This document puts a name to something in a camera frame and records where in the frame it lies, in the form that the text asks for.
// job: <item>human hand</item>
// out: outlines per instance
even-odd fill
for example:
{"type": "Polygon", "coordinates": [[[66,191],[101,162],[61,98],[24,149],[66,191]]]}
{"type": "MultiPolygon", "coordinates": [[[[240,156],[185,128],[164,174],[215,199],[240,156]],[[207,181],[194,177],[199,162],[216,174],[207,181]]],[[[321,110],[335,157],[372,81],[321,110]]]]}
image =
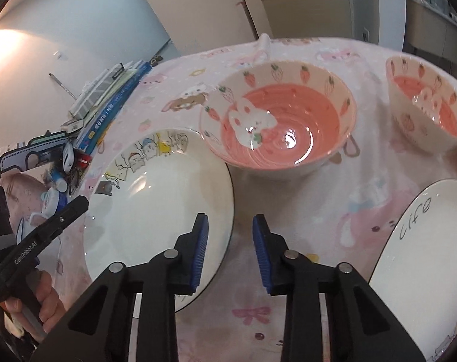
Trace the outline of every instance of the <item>human hand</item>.
{"type": "MultiPolygon", "coordinates": [[[[66,309],[59,299],[58,293],[52,287],[51,275],[46,271],[40,272],[39,285],[37,286],[35,294],[37,300],[41,303],[39,317],[44,323],[43,330],[44,332],[49,333],[66,313],[66,309]]],[[[11,297],[5,302],[0,303],[0,305],[4,310],[11,313],[12,317],[16,318],[36,341],[40,342],[42,340],[40,334],[37,333],[26,317],[21,313],[23,304],[20,299],[11,297]]]]}

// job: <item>pink bow print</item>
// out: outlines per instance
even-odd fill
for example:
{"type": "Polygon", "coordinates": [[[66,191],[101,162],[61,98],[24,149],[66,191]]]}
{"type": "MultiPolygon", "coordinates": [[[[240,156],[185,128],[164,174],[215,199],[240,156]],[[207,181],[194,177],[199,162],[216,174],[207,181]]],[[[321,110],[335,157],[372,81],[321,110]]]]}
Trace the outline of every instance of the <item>pink bow print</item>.
{"type": "Polygon", "coordinates": [[[256,307],[255,309],[233,309],[232,314],[235,317],[243,318],[244,325],[252,324],[252,319],[256,319],[262,324],[269,324],[270,320],[267,317],[271,313],[268,306],[256,307]]]}

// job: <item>pink tablecloth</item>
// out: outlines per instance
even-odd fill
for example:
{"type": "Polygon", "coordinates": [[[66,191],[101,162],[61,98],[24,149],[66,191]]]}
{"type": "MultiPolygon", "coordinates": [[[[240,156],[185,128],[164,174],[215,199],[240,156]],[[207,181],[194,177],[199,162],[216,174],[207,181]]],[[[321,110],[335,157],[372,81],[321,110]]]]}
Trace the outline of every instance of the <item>pink tablecloth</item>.
{"type": "MultiPolygon", "coordinates": [[[[342,78],[358,107],[353,139],[307,177],[288,182],[231,168],[235,222],[228,253],[203,294],[177,314],[181,362],[279,361],[285,298],[262,287],[251,238],[252,217],[312,260],[352,263],[368,278],[392,228],[429,184],[457,179],[457,151],[426,155],[399,133],[389,112],[385,61],[395,52],[352,40],[269,40],[185,56],[157,66],[130,97],[98,148],[80,189],[93,186],[114,157],[143,134],[169,127],[198,130],[201,105],[173,111],[171,101],[209,92],[227,75],[264,60],[299,60],[342,78]]],[[[451,80],[457,87],[456,80],[451,80]]],[[[91,282],[83,222],[63,234],[55,287],[71,306],[91,282]]]]}

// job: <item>metal screw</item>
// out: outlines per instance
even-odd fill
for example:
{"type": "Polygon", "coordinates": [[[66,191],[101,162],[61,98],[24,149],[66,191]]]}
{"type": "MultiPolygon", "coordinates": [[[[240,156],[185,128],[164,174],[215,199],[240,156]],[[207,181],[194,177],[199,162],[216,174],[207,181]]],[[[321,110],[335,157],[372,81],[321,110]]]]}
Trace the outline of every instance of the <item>metal screw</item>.
{"type": "Polygon", "coordinates": [[[339,270],[344,274],[350,274],[352,272],[352,265],[348,262],[342,262],[339,264],[339,270]]]}
{"type": "Polygon", "coordinates": [[[289,249],[284,252],[284,256],[290,260],[294,260],[299,256],[299,253],[295,250],[289,249]]]}
{"type": "Polygon", "coordinates": [[[163,255],[168,259],[174,259],[176,256],[178,256],[178,250],[168,249],[165,251],[165,253],[163,255]]]}
{"type": "Polygon", "coordinates": [[[120,262],[114,262],[109,266],[109,271],[113,272],[114,274],[118,273],[123,269],[123,264],[120,262]]]}

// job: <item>wall outlet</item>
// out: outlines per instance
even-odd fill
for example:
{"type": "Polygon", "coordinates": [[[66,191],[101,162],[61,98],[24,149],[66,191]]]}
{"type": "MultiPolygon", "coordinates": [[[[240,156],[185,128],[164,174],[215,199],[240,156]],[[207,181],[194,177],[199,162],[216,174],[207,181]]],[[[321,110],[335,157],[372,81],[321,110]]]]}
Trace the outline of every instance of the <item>wall outlet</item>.
{"type": "Polygon", "coordinates": [[[363,42],[369,42],[369,30],[364,28],[363,31],[363,42]]]}

